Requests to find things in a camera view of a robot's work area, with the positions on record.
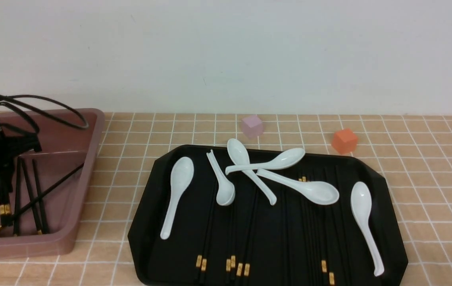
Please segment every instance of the brown plastic tray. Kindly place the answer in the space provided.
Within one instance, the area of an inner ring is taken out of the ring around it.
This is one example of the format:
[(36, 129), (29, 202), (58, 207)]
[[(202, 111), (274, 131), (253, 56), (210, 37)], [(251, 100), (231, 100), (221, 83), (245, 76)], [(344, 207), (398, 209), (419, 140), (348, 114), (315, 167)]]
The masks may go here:
[[(19, 219), (20, 236), (12, 235), (12, 227), (0, 232), (0, 259), (64, 255), (74, 248), (81, 210), (104, 129), (103, 112), (97, 109), (78, 109), (78, 111), (90, 125), (87, 130), (69, 128), (39, 114), (28, 112), (40, 126), (39, 140), (42, 146), (42, 152), (28, 152), (21, 155), (28, 166), (34, 192), (32, 159), (37, 161), (41, 190), (46, 190), (79, 165), (84, 163), (84, 166), (44, 197), (50, 233), (37, 235), (32, 211), (26, 211)], [(48, 112), (79, 124), (77, 116), (66, 110)], [(30, 130), (23, 119), (12, 112), (1, 113), (0, 121)], [(15, 192), (10, 195), (10, 201), (14, 210)], [(21, 205), (24, 206), (29, 201), (25, 180), (22, 179)]]

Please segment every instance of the spoon bowl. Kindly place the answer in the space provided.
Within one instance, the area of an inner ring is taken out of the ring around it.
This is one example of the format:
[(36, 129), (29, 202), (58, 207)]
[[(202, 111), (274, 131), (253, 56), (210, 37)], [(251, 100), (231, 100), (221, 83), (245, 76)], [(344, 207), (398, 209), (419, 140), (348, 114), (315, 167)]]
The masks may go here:
[(278, 154), (273, 160), (266, 163), (248, 164), (248, 165), (234, 165), (226, 167), (226, 174), (231, 172), (243, 171), (243, 170), (281, 170), (289, 168), (298, 162), (305, 156), (305, 150), (302, 148), (293, 148)]

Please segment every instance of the black wire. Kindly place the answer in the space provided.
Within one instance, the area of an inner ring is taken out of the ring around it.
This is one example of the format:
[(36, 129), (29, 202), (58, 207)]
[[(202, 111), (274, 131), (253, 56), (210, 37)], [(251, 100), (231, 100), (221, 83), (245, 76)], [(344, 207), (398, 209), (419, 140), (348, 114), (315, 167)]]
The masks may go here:
[[(40, 100), (44, 100), (44, 101), (48, 101), (48, 102), (54, 103), (56, 105), (60, 105), (60, 106), (64, 107), (65, 109), (69, 110), (70, 112), (76, 114), (79, 117), (79, 119), (81, 119), (81, 121), (84, 123), (84, 125), (79, 126), (79, 125), (76, 125), (74, 123), (70, 123), (70, 122), (68, 122), (66, 120), (60, 119), (60, 118), (58, 118), (56, 116), (53, 116), (53, 115), (45, 112), (44, 110), (41, 110), (41, 109), (35, 107), (35, 106), (29, 105), (29, 104), (24, 103), (24, 102), (19, 101), (19, 100), (16, 100), (15, 98), (35, 98), (35, 99), (40, 99)], [(29, 110), (31, 110), (31, 111), (33, 111), (35, 113), (38, 113), (38, 114), (40, 114), (40, 115), (42, 115), (42, 116), (44, 116), (46, 118), (52, 119), (52, 120), (54, 120), (56, 122), (59, 122), (59, 123), (61, 123), (63, 125), (66, 125), (68, 127), (72, 127), (72, 128), (75, 128), (75, 129), (87, 129), (89, 127), (87, 120), (85, 119), (85, 117), (81, 113), (79, 113), (77, 110), (73, 109), (72, 107), (69, 107), (68, 105), (65, 105), (65, 104), (63, 104), (63, 103), (61, 103), (59, 101), (54, 100), (54, 99), (50, 99), (50, 98), (43, 97), (43, 96), (38, 96), (38, 95), (15, 95), (15, 96), (0, 95), (0, 101), (1, 100), (6, 101), (8, 103), (15, 104), (15, 105), (19, 105), (19, 106), (24, 107), (26, 109), (29, 109)]]

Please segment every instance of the pink cube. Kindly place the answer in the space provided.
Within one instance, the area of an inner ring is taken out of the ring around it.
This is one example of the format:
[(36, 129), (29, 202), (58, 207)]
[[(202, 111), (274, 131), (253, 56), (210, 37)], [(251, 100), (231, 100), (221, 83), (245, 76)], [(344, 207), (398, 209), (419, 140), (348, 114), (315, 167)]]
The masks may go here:
[(242, 119), (242, 132), (249, 139), (255, 138), (263, 134), (263, 122), (257, 115), (251, 115)]

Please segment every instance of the black octagonal tray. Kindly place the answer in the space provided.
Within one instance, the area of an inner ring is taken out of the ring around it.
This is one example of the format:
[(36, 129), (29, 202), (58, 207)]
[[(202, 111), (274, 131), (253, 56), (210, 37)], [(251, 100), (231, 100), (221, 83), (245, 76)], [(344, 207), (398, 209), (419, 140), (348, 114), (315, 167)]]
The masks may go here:
[[(331, 206), (315, 205), (291, 188), (262, 179), (278, 198), (271, 206), (252, 181), (242, 172), (234, 172), (228, 179), (235, 185), (235, 201), (222, 207), (215, 202), (218, 184), (206, 157), (210, 149), (223, 171), (233, 164), (226, 148), (197, 145), (180, 146), (155, 161), (128, 234), (136, 273), (144, 284), (400, 284), (408, 259), (389, 190), (385, 179), (362, 161), (306, 154), (297, 165), (275, 171), (291, 179), (306, 177), (333, 184), (340, 199)], [(270, 161), (280, 154), (248, 151), (251, 163)], [(171, 236), (162, 240), (159, 235), (169, 204), (169, 177), (173, 164), (183, 156), (193, 160), (195, 174), (180, 199)], [(351, 213), (351, 189), (357, 181), (371, 190), (369, 224), (385, 266), (380, 277), (373, 275), (367, 243)]]

